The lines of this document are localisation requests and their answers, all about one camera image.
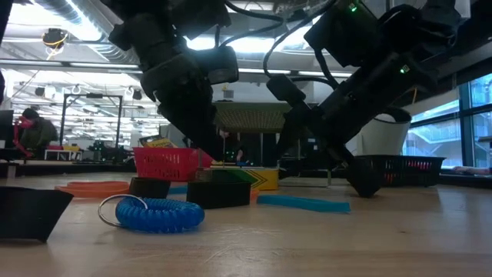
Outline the black cabinet row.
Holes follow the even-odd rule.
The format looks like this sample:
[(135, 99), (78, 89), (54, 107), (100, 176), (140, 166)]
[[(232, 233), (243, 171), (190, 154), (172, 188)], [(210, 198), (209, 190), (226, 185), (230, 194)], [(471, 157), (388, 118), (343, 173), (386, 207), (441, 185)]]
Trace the black cabinet row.
[(314, 151), (314, 161), (312, 163), (305, 164), (307, 156), (307, 151), (301, 159), (296, 159), (295, 157), (284, 158), (284, 155), (290, 155), (288, 151), (281, 157), (278, 162), (274, 155), (274, 148), (276, 146), (276, 135), (273, 133), (261, 135), (258, 132), (242, 132), (238, 134), (238, 138), (244, 147), (244, 157), (241, 162), (230, 163), (224, 161), (224, 150), (223, 159), (214, 160), (218, 163), (230, 163), (238, 166), (262, 166), (262, 167), (279, 167), (285, 172), (294, 171), (309, 171), (309, 170), (319, 170), (319, 169), (332, 169), (337, 166), (335, 161), (330, 158), (326, 153), (321, 151)]

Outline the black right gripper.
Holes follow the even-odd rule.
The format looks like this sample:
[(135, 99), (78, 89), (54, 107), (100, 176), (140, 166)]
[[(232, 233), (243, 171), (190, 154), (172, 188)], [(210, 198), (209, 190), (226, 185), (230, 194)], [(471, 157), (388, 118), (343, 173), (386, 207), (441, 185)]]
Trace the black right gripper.
[(344, 177), (358, 195), (373, 197), (384, 179), (367, 160), (352, 155), (345, 144), (405, 92), (436, 85), (437, 74), (426, 69), (411, 52), (397, 52), (389, 42), (382, 42), (350, 78), (313, 109), (312, 115), (309, 107), (293, 107), (284, 114), (275, 158), (279, 162), (288, 149), (307, 142), (305, 164), (312, 163), (314, 151), (319, 150), (317, 137), (327, 153), (344, 167)]

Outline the silver ventilation duct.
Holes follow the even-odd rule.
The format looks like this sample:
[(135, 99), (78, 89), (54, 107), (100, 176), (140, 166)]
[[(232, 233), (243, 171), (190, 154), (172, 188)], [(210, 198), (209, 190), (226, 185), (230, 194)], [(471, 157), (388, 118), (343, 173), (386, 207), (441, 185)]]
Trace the silver ventilation duct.
[(110, 43), (114, 25), (99, 10), (95, 0), (32, 0), (34, 4), (62, 20), (71, 39), (82, 42), (111, 63), (136, 64), (133, 50), (124, 51)]

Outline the black frame stand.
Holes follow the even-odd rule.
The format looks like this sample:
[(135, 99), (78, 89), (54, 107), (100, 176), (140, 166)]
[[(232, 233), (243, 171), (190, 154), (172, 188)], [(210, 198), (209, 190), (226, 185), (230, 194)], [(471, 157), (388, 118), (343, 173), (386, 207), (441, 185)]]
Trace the black frame stand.
[(59, 132), (59, 145), (63, 145), (64, 131), (65, 131), (65, 116), (66, 116), (67, 108), (70, 106), (70, 104), (68, 104), (68, 99), (71, 97), (74, 98), (74, 101), (79, 100), (81, 97), (109, 98), (110, 100), (112, 100), (113, 98), (117, 98), (119, 100), (119, 103), (117, 104), (118, 120), (117, 120), (116, 137), (115, 137), (115, 148), (118, 148), (119, 147), (119, 138), (120, 138), (120, 128), (121, 128), (121, 115), (122, 115), (122, 109), (123, 109), (123, 96), (122, 95), (104, 95), (101, 93), (94, 93), (94, 92), (89, 92), (86, 94), (79, 94), (79, 95), (76, 95), (75, 93), (64, 94), (64, 99), (63, 99), (63, 103), (62, 103), (62, 112), (61, 112), (61, 127), (60, 127), (60, 132)]

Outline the red plastic basket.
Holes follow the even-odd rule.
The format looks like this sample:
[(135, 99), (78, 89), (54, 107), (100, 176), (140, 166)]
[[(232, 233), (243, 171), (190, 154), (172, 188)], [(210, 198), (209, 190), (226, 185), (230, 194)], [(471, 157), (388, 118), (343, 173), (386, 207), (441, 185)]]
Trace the red plastic basket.
[(140, 178), (188, 182), (198, 168), (209, 168), (213, 158), (199, 149), (134, 148), (135, 166)]

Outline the window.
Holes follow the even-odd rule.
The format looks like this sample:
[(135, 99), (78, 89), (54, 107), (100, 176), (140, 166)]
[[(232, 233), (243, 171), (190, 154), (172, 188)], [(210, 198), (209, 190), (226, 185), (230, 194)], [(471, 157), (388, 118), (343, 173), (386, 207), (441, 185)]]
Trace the window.
[(441, 157), (443, 169), (492, 167), (492, 73), (407, 110), (412, 121), (402, 154)]

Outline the blue coil wrist keychain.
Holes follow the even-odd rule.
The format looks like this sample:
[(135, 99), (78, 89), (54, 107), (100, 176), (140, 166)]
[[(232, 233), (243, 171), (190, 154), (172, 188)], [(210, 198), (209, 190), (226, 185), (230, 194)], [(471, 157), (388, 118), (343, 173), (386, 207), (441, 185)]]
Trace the blue coil wrist keychain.
[[(117, 222), (102, 212), (104, 205), (121, 199), (115, 208)], [(204, 209), (192, 202), (175, 199), (140, 198), (120, 194), (104, 199), (98, 206), (98, 217), (107, 225), (147, 233), (182, 233), (196, 229), (205, 218)]]

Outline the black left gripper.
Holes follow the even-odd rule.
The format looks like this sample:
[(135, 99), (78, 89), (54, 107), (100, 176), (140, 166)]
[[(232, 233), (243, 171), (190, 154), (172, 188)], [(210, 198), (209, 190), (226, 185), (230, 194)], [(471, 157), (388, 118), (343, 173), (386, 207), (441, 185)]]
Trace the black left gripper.
[(144, 72), (141, 86), (185, 137), (214, 160), (223, 159), (223, 138), (214, 124), (210, 85), (190, 55), (178, 54), (152, 66)]

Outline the green perforated metal shelf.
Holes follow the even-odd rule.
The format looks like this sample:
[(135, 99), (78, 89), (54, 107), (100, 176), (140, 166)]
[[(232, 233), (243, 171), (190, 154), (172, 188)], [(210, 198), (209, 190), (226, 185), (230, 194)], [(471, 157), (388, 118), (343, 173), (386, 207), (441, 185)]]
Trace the green perforated metal shelf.
[(279, 168), (279, 178), (326, 178), (326, 185), (333, 177), (329, 161), (321, 151), (321, 143), (303, 130), (298, 140), (289, 145), (283, 154), (275, 154), (285, 117), (291, 107), (285, 102), (226, 102), (214, 103), (217, 109), (215, 124), (220, 130), (234, 133), (240, 144), (260, 152), (261, 167)]

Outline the person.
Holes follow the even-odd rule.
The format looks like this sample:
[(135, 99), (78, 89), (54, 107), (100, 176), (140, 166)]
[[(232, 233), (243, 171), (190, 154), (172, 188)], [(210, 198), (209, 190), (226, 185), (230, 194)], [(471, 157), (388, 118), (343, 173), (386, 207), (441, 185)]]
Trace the person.
[(14, 138), (13, 138), (13, 143), (15, 147), (22, 152), (27, 158), (31, 158), (33, 154), (26, 150), (24, 146), (20, 143), (20, 136), (19, 136), (19, 130), (21, 128), (31, 128), (32, 122), (25, 118), (24, 116), (20, 116), (18, 119), (15, 120), (14, 124)]
[(224, 161), (238, 163), (243, 160), (244, 147), (241, 144), (238, 134), (234, 132), (219, 131), (223, 138)]
[(34, 109), (27, 108), (22, 113), (22, 117), (27, 119), (31, 125), (25, 128), (20, 144), (25, 149), (30, 149), (39, 155), (43, 155), (51, 142), (58, 141), (58, 131), (54, 124), (41, 117)]

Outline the linear ceiling light fixture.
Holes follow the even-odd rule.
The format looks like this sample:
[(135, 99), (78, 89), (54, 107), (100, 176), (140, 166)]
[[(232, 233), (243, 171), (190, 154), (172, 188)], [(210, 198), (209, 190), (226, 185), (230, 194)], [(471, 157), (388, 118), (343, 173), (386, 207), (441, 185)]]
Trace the linear ceiling light fixture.
[[(0, 58), (0, 68), (21, 69), (21, 70), (43, 70), (43, 71), (70, 71), (70, 72), (107, 72), (107, 73), (125, 73), (140, 74), (141, 70), (138, 65), (126, 64), (109, 64), (95, 62), (67, 62), (67, 61), (45, 61), (45, 60), (21, 60)], [(240, 73), (263, 74), (264, 71), (259, 68), (239, 68)], [(298, 71), (298, 70), (279, 70), (269, 71), (271, 74), (285, 75), (302, 75), (309, 77), (321, 77), (322, 72)], [(332, 72), (335, 78), (348, 78), (350, 72)]]

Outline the black plastic basket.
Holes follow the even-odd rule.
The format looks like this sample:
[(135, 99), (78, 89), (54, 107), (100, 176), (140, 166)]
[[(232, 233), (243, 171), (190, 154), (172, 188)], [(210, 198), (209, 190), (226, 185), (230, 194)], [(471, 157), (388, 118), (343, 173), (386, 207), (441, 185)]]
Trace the black plastic basket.
[(437, 184), (444, 157), (412, 155), (359, 155), (355, 162), (365, 165), (378, 175), (381, 187), (420, 186)]

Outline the white bin black rim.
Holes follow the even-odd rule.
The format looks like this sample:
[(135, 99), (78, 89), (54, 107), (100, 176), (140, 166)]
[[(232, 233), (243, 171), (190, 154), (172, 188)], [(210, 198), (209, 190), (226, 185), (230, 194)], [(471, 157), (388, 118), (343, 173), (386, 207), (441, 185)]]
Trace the white bin black rim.
[(411, 119), (411, 114), (402, 108), (386, 108), (371, 119), (345, 146), (353, 155), (399, 155)]

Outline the black box centre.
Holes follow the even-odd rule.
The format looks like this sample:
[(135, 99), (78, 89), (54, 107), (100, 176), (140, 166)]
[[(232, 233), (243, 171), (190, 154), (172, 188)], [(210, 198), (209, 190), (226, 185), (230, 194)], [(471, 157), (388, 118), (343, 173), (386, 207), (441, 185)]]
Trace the black box centre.
[(250, 204), (250, 182), (189, 182), (186, 201), (203, 209), (222, 209)]

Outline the yellow crayon box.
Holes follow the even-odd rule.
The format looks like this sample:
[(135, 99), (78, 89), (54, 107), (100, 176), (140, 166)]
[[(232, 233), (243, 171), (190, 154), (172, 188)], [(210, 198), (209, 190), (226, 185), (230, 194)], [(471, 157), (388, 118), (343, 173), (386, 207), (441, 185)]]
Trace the yellow crayon box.
[(253, 189), (271, 191), (278, 189), (278, 170), (265, 168), (209, 168), (195, 173), (197, 181), (249, 182)]
[(168, 138), (164, 138), (160, 135), (141, 137), (139, 142), (143, 147), (147, 148), (176, 148), (176, 145)]

